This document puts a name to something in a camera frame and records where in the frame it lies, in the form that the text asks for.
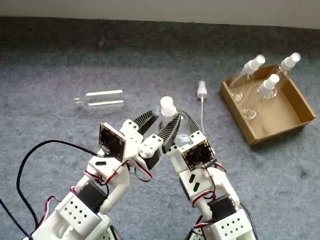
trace white spray cap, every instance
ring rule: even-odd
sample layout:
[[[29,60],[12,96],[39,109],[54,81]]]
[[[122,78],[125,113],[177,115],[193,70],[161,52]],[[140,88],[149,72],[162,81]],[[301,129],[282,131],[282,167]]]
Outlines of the white spray cap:
[[[258,68],[266,62],[266,59],[262,55],[256,56],[254,59],[248,61],[244,66],[243,70],[246,74],[253,74]]]
[[[280,78],[277,74],[271,74],[270,77],[264,81],[264,87],[266,89],[272,90],[275,85],[279,82]]]
[[[279,82],[280,78],[277,74],[271,74],[268,79],[264,80],[259,87],[261,94],[266,95],[275,88],[275,85]]]
[[[177,109],[174,106],[174,100],[170,96],[164,96],[160,100],[161,114],[166,117],[172,117],[177,113]]]
[[[291,54],[291,56],[286,57],[282,62],[281,62],[281,68],[285,71],[291,70],[297,62],[299,62],[301,59],[301,56],[299,53],[294,52]]]
[[[200,80],[198,90],[196,91],[196,96],[198,99],[205,99],[207,97],[207,94],[206,82],[204,80]]]

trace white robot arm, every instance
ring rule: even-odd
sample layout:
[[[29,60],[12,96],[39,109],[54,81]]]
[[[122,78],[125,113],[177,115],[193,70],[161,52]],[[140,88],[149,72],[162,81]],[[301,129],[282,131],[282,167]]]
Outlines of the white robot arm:
[[[143,140],[143,134],[158,115],[152,110],[134,120],[126,120],[120,131],[107,123],[100,124],[100,155],[89,161],[84,176],[54,212],[31,235],[34,240],[117,240],[120,239],[106,214],[130,186],[130,168],[138,168],[152,179],[149,170],[168,151],[177,134],[181,115],[157,134]],[[107,194],[96,184],[107,187]],[[113,191],[109,193],[108,185]]]
[[[186,240],[256,240],[246,213],[239,209],[239,197],[226,173],[215,168],[220,163],[214,150],[192,118],[183,113],[188,120],[192,143],[173,145],[167,156],[187,199],[201,212]],[[222,196],[217,198],[218,191]]]

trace empty bottle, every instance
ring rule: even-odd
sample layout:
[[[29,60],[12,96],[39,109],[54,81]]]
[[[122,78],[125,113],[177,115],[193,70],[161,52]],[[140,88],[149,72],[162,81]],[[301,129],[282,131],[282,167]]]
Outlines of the empty bottle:
[[[260,86],[252,89],[248,98],[240,108],[245,119],[254,119],[268,101],[277,96],[275,85],[278,82],[279,76],[272,74],[267,80],[264,80]]]
[[[76,105],[85,108],[115,107],[125,102],[122,90],[88,92],[73,100]]]
[[[164,96],[160,100],[161,104],[161,123],[159,128],[165,127],[177,114],[177,109],[174,105],[174,101],[170,96]],[[178,133],[175,137],[174,143],[179,147],[192,143],[189,133],[188,121],[181,116],[181,122]]]
[[[232,77],[229,90],[236,103],[241,102],[244,97],[244,92],[247,92],[245,85],[255,80],[253,73],[265,62],[265,57],[258,55],[254,59],[248,61],[243,68]]]
[[[277,64],[270,72],[271,74],[277,74],[280,78],[282,78],[282,74],[287,77],[288,71],[290,71],[301,59],[299,53],[294,52],[290,56],[286,57],[281,64]]]

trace cardboard box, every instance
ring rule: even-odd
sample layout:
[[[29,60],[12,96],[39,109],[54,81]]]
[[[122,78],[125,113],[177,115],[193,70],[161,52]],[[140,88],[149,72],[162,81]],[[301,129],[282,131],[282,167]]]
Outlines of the cardboard box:
[[[273,67],[274,65],[259,68],[254,73],[254,82],[248,87],[251,89],[262,83]],[[231,78],[222,82],[220,93],[249,145],[301,128],[316,117],[292,79],[286,78],[279,81],[277,96],[268,102],[254,119],[246,120],[231,96],[228,88],[230,82]]]

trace black circuit board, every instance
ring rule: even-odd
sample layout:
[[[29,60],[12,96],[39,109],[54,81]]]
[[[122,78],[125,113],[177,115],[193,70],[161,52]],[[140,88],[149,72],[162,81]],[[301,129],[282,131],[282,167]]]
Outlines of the black circuit board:
[[[126,140],[100,123],[99,146],[119,161],[123,160]]]
[[[196,166],[205,165],[215,159],[208,140],[204,140],[189,150],[184,151],[182,157],[190,171],[195,170]]]

